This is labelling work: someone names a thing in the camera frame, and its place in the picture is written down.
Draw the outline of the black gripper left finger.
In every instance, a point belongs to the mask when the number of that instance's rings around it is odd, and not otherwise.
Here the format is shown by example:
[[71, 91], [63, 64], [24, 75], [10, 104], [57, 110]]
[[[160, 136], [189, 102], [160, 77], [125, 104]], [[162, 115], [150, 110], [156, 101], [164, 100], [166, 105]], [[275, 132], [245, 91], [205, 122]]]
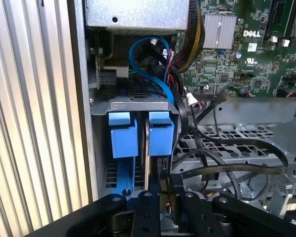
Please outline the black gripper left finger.
[[32, 233], [31, 237], [158, 237], [158, 177], [149, 176], [148, 190], [126, 199], [109, 194]]

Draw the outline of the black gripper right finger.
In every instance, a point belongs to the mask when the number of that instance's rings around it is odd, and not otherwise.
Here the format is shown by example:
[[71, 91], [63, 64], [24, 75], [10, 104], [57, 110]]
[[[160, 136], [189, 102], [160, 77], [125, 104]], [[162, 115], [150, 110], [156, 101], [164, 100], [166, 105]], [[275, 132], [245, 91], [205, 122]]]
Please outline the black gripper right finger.
[[180, 232], [195, 237], [296, 237], [296, 225], [225, 195], [207, 201], [170, 176], [172, 209]]

